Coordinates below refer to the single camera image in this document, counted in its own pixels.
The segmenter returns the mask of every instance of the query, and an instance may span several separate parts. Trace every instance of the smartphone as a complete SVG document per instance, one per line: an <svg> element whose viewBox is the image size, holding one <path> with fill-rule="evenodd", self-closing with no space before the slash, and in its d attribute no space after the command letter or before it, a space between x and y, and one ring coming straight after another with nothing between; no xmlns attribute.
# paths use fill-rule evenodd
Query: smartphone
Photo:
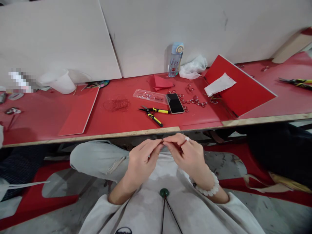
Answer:
<svg viewBox="0 0 312 234"><path fill-rule="evenodd" d="M176 93L166 94L166 97L172 114L181 114L184 112L182 103Z"/></svg>

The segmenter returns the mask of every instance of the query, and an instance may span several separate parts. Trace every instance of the water bottle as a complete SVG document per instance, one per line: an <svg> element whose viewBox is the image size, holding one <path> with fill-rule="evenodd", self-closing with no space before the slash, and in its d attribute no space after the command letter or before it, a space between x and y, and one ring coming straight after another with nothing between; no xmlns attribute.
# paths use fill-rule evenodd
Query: water bottle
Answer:
<svg viewBox="0 0 312 234"><path fill-rule="evenodd" d="M168 76L175 77L179 72L180 62L183 55L183 43L174 42L171 50Z"/></svg>

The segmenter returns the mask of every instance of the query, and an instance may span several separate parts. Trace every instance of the yellow-handled pliers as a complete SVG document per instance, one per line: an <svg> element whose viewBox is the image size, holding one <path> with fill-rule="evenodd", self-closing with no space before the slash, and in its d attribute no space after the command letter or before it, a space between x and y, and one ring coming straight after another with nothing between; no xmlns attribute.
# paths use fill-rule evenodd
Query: yellow-handled pliers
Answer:
<svg viewBox="0 0 312 234"><path fill-rule="evenodd" d="M171 111L168 110L161 110L157 108L146 108L145 106L142 106L144 109L139 109L143 110L147 113L148 117L150 117L152 120L154 120L159 126L163 127L163 124L151 113L159 112L159 113L165 113L165 114L170 114Z"/></svg>
<svg viewBox="0 0 312 234"><path fill-rule="evenodd" d="M298 86L300 88L305 88L305 89L312 91L312 85L308 85L308 84L312 84L312 80L302 80L302 79L285 80L285 79L279 77L279 81L290 83L290 84L293 84L293 85Z"/></svg>

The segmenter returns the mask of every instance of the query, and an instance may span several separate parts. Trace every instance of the black wire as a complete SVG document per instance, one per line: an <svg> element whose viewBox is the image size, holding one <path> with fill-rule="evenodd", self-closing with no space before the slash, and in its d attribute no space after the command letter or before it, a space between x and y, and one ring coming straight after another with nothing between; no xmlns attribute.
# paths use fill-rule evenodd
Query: black wire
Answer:
<svg viewBox="0 0 312 234"><path fill-rule="evenodd" d="M165 200L167 201L167 204L168 204L168 206L169 206L169 208L170 208L170 210L171 210L171 213L173 214L173 217L175 218L176 224L178 225L181 234L183 234L183 232L182 232L182 230L181 230L181 228L180 228L180 225L179 225L178 221L176 220L175 214L173 213L173 211L172 211L172 209L171 209L171 207L170 207L170 205L169 205L169 202L168 202L168 200L167 200L166 197L165 197Z"/></svg>
<svg viewBox="0 0 312 234"><path fill-rule="evenodd" d="M163 233L163 217L165 215L165 203L166 203L166 199L163 200L163 209L162 209L162 233Z"/></svg>

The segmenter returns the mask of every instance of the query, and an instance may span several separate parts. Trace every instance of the chair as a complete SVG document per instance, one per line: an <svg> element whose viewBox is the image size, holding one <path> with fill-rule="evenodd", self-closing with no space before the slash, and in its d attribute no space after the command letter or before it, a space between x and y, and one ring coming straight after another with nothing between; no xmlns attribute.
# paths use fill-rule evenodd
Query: chair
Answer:
<svg viewBox="0 0 312 234"><path fill-rule="evenodd" d="M70 168L69 161L45 162L44 166L39 168L33 182L46 181L53 173L68 168ZM0 231L64 206L74 204L79 199L79 195L44 198L42 196L43 186L44 184L39 184L25 188L15 214L0 220Z"/></svg>
<svg viewBox="0 0 312 234"><path fill-rule="evenodd" d="M267 185L274 185L274 181L270 177L269 173L258 163L255 157L252 155L247 143L225 143L222 145L205 146L205 151L213 152L228 152L233 153L238 156L244 163L247 173L257 177L261 182ZM266 197L272 197L277 199L282 199L289 202L298 203L301 205L312 207L312 194L302 192L302 191L287 191L283 193L261 193L254 189L249 189L246 187L243 178L234 179L224 179L220 180L220 186L226 189L238 190L247 193L253 193L257 195L262 195ZM259 182L254 179L250 180L250 185L255 188L260 188L262 186Z"/></svg>

